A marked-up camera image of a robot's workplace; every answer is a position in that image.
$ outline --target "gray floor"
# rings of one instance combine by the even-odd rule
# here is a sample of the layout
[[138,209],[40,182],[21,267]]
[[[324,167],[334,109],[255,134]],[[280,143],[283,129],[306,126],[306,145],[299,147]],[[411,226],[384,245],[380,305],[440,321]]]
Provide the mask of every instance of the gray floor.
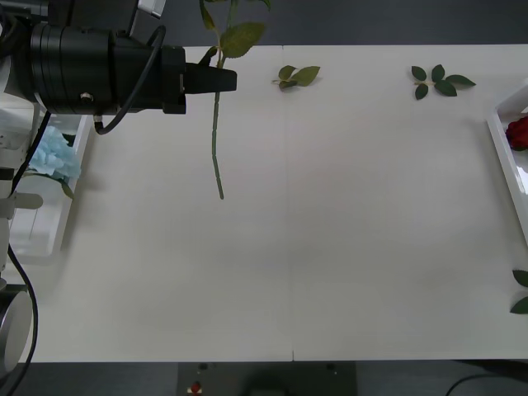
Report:
[[[37,364],[17,396],[173,396],[177,372],[177,364]],[[358,363],[356,372],[359,396],[443,396],[459,378],[482,371],[451,361],[372,361]],[[479,379],[453,396],[527,394],[528,384]]]
[[[137,0],[77,0],[78,26],[126,29]],[[528,43],[525,0],[271,0],[240,2],[238,21],[265,21],[262,45],[409,45]],[[219,25],[228,4],[208,4]],[[146,39],[157,25],[139,19]],[[171,45],[212,45],[198,0],[167,0],[162,16]]]

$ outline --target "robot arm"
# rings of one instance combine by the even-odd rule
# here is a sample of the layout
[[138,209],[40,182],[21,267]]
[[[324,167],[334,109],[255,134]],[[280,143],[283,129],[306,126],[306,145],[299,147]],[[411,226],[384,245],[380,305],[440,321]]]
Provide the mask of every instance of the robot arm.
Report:
[[[138,0],[137,8],[159,17],[164,4],[165,0]],[[34,196],[17,195],[14,187],[31,159],[28,147],[38,144],[33,138],[41,108],[47,112],[37,136],[44,133],[50,113],[94,116],[96,130],[104,134],[127,112],[159,109],[185,114],[186,94],[234,91],[237,74],[211,68],[207,62],[187,63],[182,47],[163,45],[164,26],[142,44],[125,31],[48,23],[54,13],[44,1],[0,0],[0,5],[0,96],[20,97],[35,108],[33,128],[24,134],[12,134],[4,121],[0,125],[1,271],[9,246],[7,221],[15,206],[38,205]],[[0,110],[5,110],[2,101]],[[102,115],[116,116],[103,127]],[[26,284],[8,285],[0,278],[0,386],[21,358],[36,308],[31,283],[14,253],[9,253]]]

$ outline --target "green stem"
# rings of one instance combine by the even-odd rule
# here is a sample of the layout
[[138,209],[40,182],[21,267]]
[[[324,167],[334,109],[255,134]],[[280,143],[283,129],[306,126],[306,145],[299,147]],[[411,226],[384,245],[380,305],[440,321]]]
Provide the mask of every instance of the green stem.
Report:
[[222,180],[220,179],[220,169],[218,167],[218,159],[216,158],[216,129],[218,128],[219,104],[220,104],[220,92],[216,92],[214,95],[212,150],[213,150],[214,175],[216,176],[216,185],[218,186],[218,193],[220,194],[220,199],[222,200],[224,198],[224,189],[222,188]]
[[238,0],[231,0],[231,4],[229,4],[229,15],[228,15],[228,27],[231,27],[231,22],[234,19],[234,14],[237,13],[237,6],[238,6]]

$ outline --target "flower stem with leaves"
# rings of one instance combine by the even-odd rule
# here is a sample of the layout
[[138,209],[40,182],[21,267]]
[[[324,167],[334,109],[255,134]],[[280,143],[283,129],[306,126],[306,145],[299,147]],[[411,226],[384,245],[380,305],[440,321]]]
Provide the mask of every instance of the flower stem with leaves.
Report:
[[[226,31],[220,34],[218,27],[213,21],[213,17],[207,11],[205,2],[226,2],[228,0],[199,0],[200,1],[200,12],[204,22],[204,26],[207,30],[214,31],[216,34],[218,44],[215,47],[211,47],[204,58],[201,60],[201,64],[209,64],[211,58],[218,52],[217,68],[224,68],[224,63],[227,58],[240,58],[244,56],[262,37],[266,26],[262,23],[256,22],[245,22],[239,25],[232,26],[235,18],[238,1],[230,0],[229,14],[226,23]],[[270,0],[260,0],[267,5],[268,11],[271,9]],[[224,188],[222,187],[222,179],[220,178],[220,169],[218,165],[218,159],[216,157],[216,136],[218,129],[218,117],[220,107],[220,92],[216,92],[214,95],[214,112],[213,112],[213,132],[211,140],[211,153],[213,157],[214,176],[216,177],[216,184],[218,186],[218,192],[220,199],[224,198]]]

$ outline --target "black cable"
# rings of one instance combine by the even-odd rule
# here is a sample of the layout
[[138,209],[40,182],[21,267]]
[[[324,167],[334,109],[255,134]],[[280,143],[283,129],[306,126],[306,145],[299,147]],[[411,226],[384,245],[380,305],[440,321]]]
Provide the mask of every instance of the black cable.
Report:
[[20,274],[21,278],[24,280],[24,283],[27,287],[27,292],[31,297],[31,308],[33,310],[33,333],[31,335],[31,346],[30,351],[27,354],[27,359],[24,365],[22,366],[22,370],[18,377],[15,379],[15,382],[7,392],[6,396],[12,396],[18,389],[18,386],[20,383],[24,380],[24,377],[26,376],[27,369],[30,368],[31,360],[33,359],[33,355],[35,354],[36,349],[36,341],[37,337],[39,335],[39,307],[36,303],[36,294],[35,290],[33,289],[33,285],[31,284],[30,278],[27,276],[26,272],[24,271],[24,268],[22,268],[20,262],[17,259],[17,256],[15,256],[15,253],[13,249],[11,248],[11,245],[9,245],[9,248],[7,250],[7,255],[11,259],[13,266],[15,266],[16,270]]
[[35,154],[36,148],[39,146],[39,143],[42,140],[42,136],[44,136],[44,132],[46,131],[46,126],[48,126],[48,122],[50,121],[50,117],[51,117],[51,113],[49,111],[46,111],[46,113],[44,114],[44,118],[40,122],[39,130],[37,131],[36,136],[33,139],[33,143],[31,144],[31,146],[27,150],[26,160],[20,166],[20,168],[16,172],[15,177],[13,178],[13,184],[12,184],[12,187],[11,187],[11,193],[15,192],[20,179],[22,179],[22,176],[24,175],[24,172],[27,170],[27,167],[30,165],[30,160],[33,158],[33,154]]
[[148,39],[148,42],[153,44],[153,50],[150,54],[150,57],[148,57],[148,61],[145,64],[143,72],[141,72],[141,75],[139,76],[138,82],[135,84],[135,87],[130,93],[129,97],[127,97],[123,107],[119,109],[115,117],[112,119],[112,121],[110,121],[107,126],[103,126],[101,121],[97,121],[94,123],[95,130],[98,134],[107,134],[108,132],[113,130],[121,122],[121,120],[123,120],[123,117],[126,116],[126,113],[128,113],[128,111],[134,104],[134,100],[138,96],[139,91],[141,90],[145,80],[147,79],[147,76],[150,73],[150,69],[154,66],[154,62],[156,60],[158,52],[162,48],[163,41],[165,40],[166,31],[167,29],[165,28],[165,26],[158,26],[158,28]]
[[447,393],[445,393],[445,396],[450,396],[453,391],[458,387],[459,385],[462,385],[464,382],[472,381],[472,380],[478,380],[480,378],[504,378],[502,375],[497,374],[475,374],[475,375],[469,375],[467,377],[464,377],[463,379],[459,379],[456,381],[453,386],[449,388]]

